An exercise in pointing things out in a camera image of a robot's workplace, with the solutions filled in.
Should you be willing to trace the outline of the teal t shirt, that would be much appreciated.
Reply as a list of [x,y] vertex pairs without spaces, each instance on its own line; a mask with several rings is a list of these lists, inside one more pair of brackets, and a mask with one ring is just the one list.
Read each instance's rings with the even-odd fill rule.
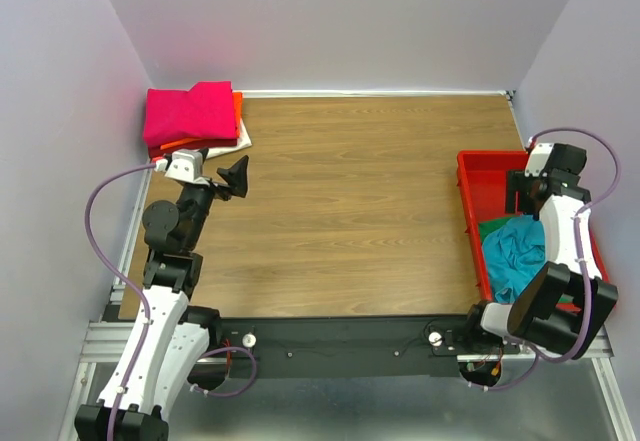
[[517,241],[509,256],[486,258],[489,287],[496,302],[513,304],[545,264],[544,229],[530,215],[516,216]]

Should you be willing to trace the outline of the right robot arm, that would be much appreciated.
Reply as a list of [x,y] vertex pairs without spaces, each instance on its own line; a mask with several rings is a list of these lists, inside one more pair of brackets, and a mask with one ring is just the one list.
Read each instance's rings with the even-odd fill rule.
[[584,149],[531,143],[523,151],[461,151],[457,185],[482,296],[460,328],[480,353],[516,339],[549,362],[579,359],[618,300],[599,270],[580,187]]

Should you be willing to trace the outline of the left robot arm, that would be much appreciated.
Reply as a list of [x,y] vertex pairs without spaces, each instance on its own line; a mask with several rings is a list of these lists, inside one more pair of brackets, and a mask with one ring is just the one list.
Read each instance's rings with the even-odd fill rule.
[[139,311],[118,364],[94,404],[74,419],[81,440],[165,440],[176,398],[196,362],[230,352],[222,344],[220,315],[192,306],[203,258],[195,251],[214,201],[248,193],[248,156],[203,173],[207,150],[178,150],[146,164],[180,184],[174,202],[158,200],[143,211],[148,254],[143,283],[134,286]]

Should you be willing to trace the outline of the red plastic bin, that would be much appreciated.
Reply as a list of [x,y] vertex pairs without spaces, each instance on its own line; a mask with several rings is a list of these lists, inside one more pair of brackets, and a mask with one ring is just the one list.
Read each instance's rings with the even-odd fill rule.
[[[505,212],[506,172],[522,170],[528,153],[524,151],[462,151],[457,157],[457,179],[470,237],[478,287],[482,298],[496,302],[489,287],[478,224],[495,218],[525,215]],[[544,229],[545,264],[568,269],[570,283],[558,296],[559,308],[582,308],[586,281],[599,285],[608,280],[598,246],[591,238],[587,205],[589,192],[580,187],[580,174],[587,155],[581,148],[554,145],[543,172],[550,181],[550,196],[539,213]]]

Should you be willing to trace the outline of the pink folded t shirt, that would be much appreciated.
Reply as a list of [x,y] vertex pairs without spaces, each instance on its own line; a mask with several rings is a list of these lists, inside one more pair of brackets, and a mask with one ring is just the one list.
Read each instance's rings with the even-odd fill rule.
[[191,88],[149,89],[143,140],[156,148],[182,139],[236,140],[239,136],[230,81],[201,81]]

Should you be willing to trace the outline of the green t shirt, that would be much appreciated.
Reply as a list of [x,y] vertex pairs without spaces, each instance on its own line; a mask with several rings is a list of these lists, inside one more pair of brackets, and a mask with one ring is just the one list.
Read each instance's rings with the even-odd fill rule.
[[478,224],[483,255],[486,258],[509,256],[517,241],[516,216],[506,216]]

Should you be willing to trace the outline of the orange folded t shirt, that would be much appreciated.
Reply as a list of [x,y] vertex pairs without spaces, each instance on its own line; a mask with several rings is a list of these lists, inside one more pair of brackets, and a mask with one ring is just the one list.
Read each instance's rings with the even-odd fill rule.
[[234,116],[236,123],[236,137],[234,139],[205,139],[205,138],[183,138],[160,146],[175,146],[176,149],[201,149],[201,148],[227,148],[235,147],[240,139],[240,126],[242,120],[242,104],[243,94],[241,92],[233,92]]

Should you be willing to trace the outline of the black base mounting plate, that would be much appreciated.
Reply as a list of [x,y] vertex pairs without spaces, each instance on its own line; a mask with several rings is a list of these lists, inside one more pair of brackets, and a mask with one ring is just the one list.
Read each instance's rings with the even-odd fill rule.
[[199,362],[188,380],[204,389],[223,380],[456,377],[464,359],[487,373],[496,358],[516,354],[515,345],[467,328],[463,315],[223,318],[213,348],[256,341],[245,353],[218,354]]

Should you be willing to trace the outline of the aluminium frame rail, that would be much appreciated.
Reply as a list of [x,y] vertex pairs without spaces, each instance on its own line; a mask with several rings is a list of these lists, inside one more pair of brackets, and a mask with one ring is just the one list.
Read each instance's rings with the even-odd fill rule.
[[[150,184],[151,172],[139,175],[139,189],[126,233],[117,268],[125,273],[133,257],[143,204]],[[71,393],[65,409],[57,440],[77,440],[74,419],[80,405],[93,403],[97,396],[93,391],[94,376],[101,365],[116,364],[121,356],[133,326],[132,321],[118,318],[119,308],[126,286],[118,277],[112,280],[109,300],[98,322],[90,322],[81,345],[79,362],[73,379]]]

